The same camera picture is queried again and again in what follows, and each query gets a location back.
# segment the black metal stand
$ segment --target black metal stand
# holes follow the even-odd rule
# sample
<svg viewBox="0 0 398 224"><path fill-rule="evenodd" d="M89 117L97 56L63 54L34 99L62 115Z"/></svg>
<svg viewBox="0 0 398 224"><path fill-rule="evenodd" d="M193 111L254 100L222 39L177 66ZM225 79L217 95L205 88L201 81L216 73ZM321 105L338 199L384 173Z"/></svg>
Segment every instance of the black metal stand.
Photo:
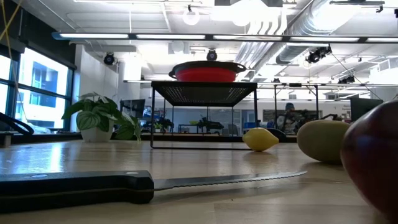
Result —
<svg viewBox="0 0 398 224"><path fill-rule="evenodd" d="M174 106L206 106L207 118L208 108L231 107L233 108L241 100L254 92L254 116L257 122L257 83L194 83L194 82L152 82L152 114L150 127L150 146L153 149L204 149L199 147L158 147L154 146L154 110L155 110L155 93L161 94L165 101L167 100L172 106L172 122L174 122ZM206 148L206 149L223 149L223 148Z"/></svg>

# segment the red bowl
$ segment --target red bowl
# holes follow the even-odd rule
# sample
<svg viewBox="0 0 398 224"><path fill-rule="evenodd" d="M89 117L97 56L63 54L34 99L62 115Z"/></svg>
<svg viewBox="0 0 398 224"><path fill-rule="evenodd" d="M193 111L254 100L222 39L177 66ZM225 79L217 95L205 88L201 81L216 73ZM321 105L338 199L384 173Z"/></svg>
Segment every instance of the red bowl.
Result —
<svg viewBox="0 0 398 224"><path fill-rule="evenodd" d="M246 67L233 62L198 61L176 65L170 77L181 82L234 82Z"/></svg>

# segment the knife handle rivet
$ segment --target knife handle rivet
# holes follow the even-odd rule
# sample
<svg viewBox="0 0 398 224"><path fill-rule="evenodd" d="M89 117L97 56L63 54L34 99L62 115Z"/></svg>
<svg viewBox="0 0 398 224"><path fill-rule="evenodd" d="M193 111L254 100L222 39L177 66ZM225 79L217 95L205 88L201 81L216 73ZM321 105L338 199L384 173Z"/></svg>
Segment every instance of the knife handle rivet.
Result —
<svg viewBox="0 0 398 224"><path fill-rule="evenodd" d="M40 177L46 177L46 176L48 176L47 174L37 174L37 175L33 175L33 176L31 176L31 177L33 177L33 178L40 178Z"/></svg>

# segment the pot handle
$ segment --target pot handle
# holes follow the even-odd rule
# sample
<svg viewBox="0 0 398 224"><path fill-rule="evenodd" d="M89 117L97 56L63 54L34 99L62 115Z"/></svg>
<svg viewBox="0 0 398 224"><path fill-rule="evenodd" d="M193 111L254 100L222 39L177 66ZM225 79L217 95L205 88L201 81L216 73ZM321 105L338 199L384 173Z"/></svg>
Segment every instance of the pot handle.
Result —
<svg viewBox="0 0 398 224"><path fill-rule="evenodd" d="M236 67L237 67L236 73L244 72L244 71L246 71L246 69L247 69L244 65L241 65L241 64L237 64Z"/></svg>
<svg viewBox="0 0 398 224"><path fill-rule="evenodd" d="M174 70L172 70L171 72L169 72L169 76L170 76L171 78L177 79L177 78L175 77L175 72L174 72Z"/></svg>

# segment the white flower pot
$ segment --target white flower pot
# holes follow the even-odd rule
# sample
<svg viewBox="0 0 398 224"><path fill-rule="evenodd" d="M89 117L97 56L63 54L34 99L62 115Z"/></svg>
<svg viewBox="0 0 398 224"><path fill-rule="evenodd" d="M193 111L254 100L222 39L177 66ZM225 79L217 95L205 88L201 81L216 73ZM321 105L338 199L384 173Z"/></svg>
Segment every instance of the white flower pot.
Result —
<svg viewBox="0 0 398 224"><path fill-rule="evenodd" d="M101 131L100 128L90 128L81 131L81 136L85 142L108 142L113 132L114 121L109 120L109 131Z"/></svg>

